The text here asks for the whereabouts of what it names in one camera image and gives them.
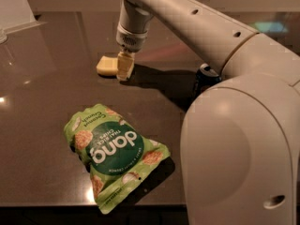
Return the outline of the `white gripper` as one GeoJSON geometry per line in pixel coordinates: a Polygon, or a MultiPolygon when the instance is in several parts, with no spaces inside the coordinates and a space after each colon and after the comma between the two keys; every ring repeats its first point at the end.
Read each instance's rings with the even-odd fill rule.
{"type": "Polygon", "coordinates": [[[148,11],[122,0],[116,42],[123,51],[117,55],[117,74],[119,81],[127,81],[134,69],[134,54],[147,39],[150,21],[153,15],[148,11]]]}

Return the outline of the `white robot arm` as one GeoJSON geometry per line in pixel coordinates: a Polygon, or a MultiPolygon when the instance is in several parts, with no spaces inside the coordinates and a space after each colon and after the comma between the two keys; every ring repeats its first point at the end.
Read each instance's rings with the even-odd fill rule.
{"type": "Polygon", "coordinates": [[[221,76],[187,110],[180,155],[190,225],[297,225],[299,57],[195,0],[127,0],[221,76]]]}

